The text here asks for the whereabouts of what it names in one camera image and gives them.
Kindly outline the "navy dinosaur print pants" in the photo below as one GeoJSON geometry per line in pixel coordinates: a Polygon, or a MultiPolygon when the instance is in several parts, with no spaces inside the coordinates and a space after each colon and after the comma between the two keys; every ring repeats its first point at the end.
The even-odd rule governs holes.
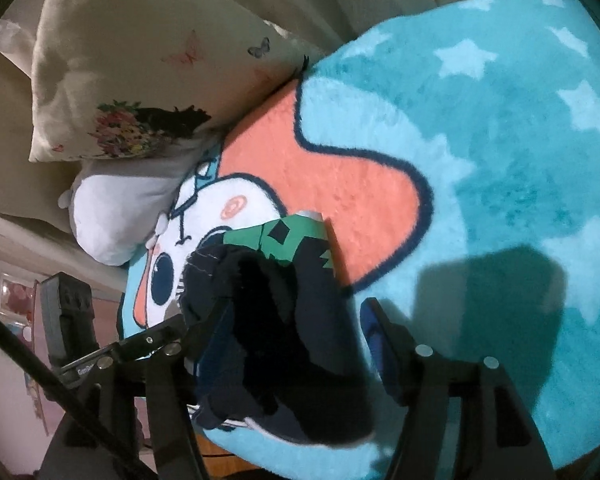
{"type": "Polygon", "coordinates": [[[178,306],[233,311],[234,374],[196,394],[196,424],[236,420],[298,445],[370,437],[372,410],[351,313],[317,214],[214,234],[186,259],[178,306]]]}

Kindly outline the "plain white pillow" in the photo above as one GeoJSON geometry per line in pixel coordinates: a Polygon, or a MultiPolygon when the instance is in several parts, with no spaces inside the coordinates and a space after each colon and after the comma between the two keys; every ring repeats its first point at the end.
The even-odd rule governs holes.
{"type": "Polygon", "coordinates": [[[189,171],[218,141],[212,134],[155,157],[82,162],[73,184],[58,197],[78,245],[106,266],[128,262],[154,235],[189,171]]]}

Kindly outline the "teal cartoon fleece blanket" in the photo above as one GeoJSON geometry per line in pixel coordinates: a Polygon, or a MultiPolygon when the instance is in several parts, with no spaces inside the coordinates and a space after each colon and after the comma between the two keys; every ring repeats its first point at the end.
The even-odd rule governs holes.
{"type": "Polygon", "coordinates": [[[579,0],[393,18],[273,96],[180,189],[120,318],[158,322],[206,237],[319,212],[349,304],[493,353],[555,466],[600,445],[600,30],[579,0]]]}

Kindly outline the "floral butterfly cream pillow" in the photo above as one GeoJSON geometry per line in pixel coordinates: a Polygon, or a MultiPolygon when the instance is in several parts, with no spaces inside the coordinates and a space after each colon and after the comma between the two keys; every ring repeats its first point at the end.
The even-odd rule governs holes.
{"type": "Polygon", "coordinates": [[[134,158],[189,146],[321,57],[232,0],[45,0],[30,159],[134,158]]]}

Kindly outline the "pink wall poster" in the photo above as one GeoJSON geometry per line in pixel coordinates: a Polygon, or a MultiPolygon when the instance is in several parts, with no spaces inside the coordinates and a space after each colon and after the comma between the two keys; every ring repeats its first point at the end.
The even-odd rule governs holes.
{"type": "MultiPolygon", "coordinates": [[[[0,275],[0,320],[31,351],[34,350],[35,282],[3,272],[0,275]]],[[[40,388],[28,373],[23,373],[24,386],[31,399],[35,417],[50,434],[43,412],[40,388]]]]}

